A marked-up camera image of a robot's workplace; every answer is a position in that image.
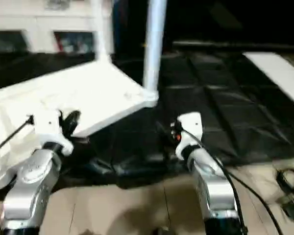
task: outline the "black tape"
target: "black tape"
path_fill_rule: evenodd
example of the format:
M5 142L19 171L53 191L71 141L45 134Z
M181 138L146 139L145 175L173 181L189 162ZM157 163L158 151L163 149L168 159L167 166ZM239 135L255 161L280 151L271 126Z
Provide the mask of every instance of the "black tape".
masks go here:
M196 150L201 148L198 144L195 145L187 145L181 152L182 157L184 158L185 162L187 162L190 154Z

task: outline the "wooden floor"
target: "wooden floor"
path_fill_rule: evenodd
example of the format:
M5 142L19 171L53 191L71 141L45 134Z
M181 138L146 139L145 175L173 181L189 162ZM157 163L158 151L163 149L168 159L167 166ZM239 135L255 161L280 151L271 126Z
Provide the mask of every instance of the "wooden floor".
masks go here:
M294 234L294 223L275 204L283 193L274 174L275 169L290 165L294 166L294 160L232 170L270 204L284 234ZM249 235L277 234L261 203L234 183ZM205 234L197 194L188 175L131 190L116 186L61 190L51 196L41 234L149 235L161 226L170 226L178 235Z

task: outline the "silver robot arm segment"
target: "silver robot arm segment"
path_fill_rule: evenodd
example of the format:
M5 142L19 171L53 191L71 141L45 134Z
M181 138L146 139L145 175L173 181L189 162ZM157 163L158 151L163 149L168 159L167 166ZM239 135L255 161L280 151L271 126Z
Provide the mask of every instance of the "silver robot arm segment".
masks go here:
M171 126L179 141L175 154L195 181L206 234L243 234L233 188L215 159L196 140L203 134L200 113L183 114Z
M39 233L52 188L59 178L61 158L73 151L73 144L65 136L71 135L76 126L61 128L57 112L34 116L34 125L42 147L20 166L16 182L3 202L4 235Z

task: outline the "cable connector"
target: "cable connector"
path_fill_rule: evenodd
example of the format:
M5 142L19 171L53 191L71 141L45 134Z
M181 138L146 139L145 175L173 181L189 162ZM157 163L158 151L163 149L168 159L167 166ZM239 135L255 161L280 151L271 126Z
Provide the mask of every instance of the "cable connector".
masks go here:
M246 226L241 227L241 232L243 235L247 235L248 234L248 227L246 227Z

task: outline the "wire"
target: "wire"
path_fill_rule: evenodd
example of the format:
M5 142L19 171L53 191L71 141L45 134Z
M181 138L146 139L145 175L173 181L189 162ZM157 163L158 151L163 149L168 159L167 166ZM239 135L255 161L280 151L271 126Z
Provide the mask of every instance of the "wire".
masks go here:
M190 133L189 131L183 129L184 132L186 132L189 136L191 136L195 141L197 141L197 143L199 144L200 147L204 147L204 144L200 141L200 139L198 139L196 136L194 136L192 133ZM242 213L242 207L241 207L241 203L240 203L240 199L239 199L239 195L237 193L237 190L233 184L233 181L229 175L229 172L227 169L225 169L222 164L219 162L219 160L214 157L213 155L211 155L211 157L213 158L213 160L217 163L217 165L221 168L221 170L223 171L224 173L224 176L226 177L226 179L229 181L231 187L233 188L233 193L234 193L234 198L235 198L235 201L236 201L236 206L237 206L237 211L238 211L238 214L239 214L239 219L240 219L240 223L241 223L241 228L242 228L242 232L243 234L247 234L248 232L248 229L247 229L247 226L245 225L244 223L244 218L243 218L243 213Z
M200 139L198 139L196 136L194 136L192 133L190 133L189 131L183 129L184 132L186 132L189 136L191 136L195 141L198 142L198 144L201 146L201 147L204 147L204 144L200 141ZM275 228L277 229L279 235L283 235L283 232L279 226L279 223L278 221L276 220L276 218L274 217L272 211L270 210L269 206L267 205L267 203L264 201L264 199L255 191L253 190L250 186L248 186L246 183L244 183L242 180L240 180L238 177L236 177L234 174L232 174L231 172L229 172L226 168L224 168L222 166L222 164L218 161L218 159L216 157L214 157L213 155L211 155L211 157L215 160L215 162L217 163L217 165L222 169L222 171L224 172L224 175L225 177L227 178L227 180L229 181L230 185L232 186L233 188L233 192L234 192L234 197L235 197L235 200L236 200L236 204L237 204L237 209L238 209L238 213L239 213L239 218L240 218L240 221L241 221L241 226L244 228L246 228L245 224L244 224L244 221L243 221L243 213L242 213L242 208L241 208L241 205L240 205L240 201L239 201L239 198L238 198L238 194L237 194L237 191L235 189L235 186L233 184L233 181L231 180L230 176L232 178L234 178L236 181L238 181L241 185L243 185L245 188L247 188L249 191L251 191L258 199L259 201L263 204L263 206L265 207L265 209L267 210L271 220L273 221L274 223L274 226Z
M1 144L0 149L10 141L17 133L19 133L26 125L33 124L33 116L30 116L18 129L16 129L11 135L9 135Z
M253 194L259 199L259 201L264 205L265 209L267 210L267 212L268 212L270 218L272 219L272 221L273 221L273 223L274 223L274 225L275 225L275 227L276 227L278 233L279 233L280 235L283 235L282 230L281 230L281 228L280 228L280 226L279 226L278 221L277 221L276 218L274 217L272 211L270 210L268 204L264 201L264 199L263 199L263 198L262 198L262 197L261 197L261 196L260 196L255 190L253 190L250 186L248 186L246 183L244 183L242 180L240 180L237 176L235 176L235 175L232 174L231 172L228 172L228 173L229 173L229 175L230 175L232 178L234 178L234 179L235 179L236 181L238 181L241 185L243 185L245 188L247 188L249 191L251 191L251 192L252 192L252 193L253 193Z

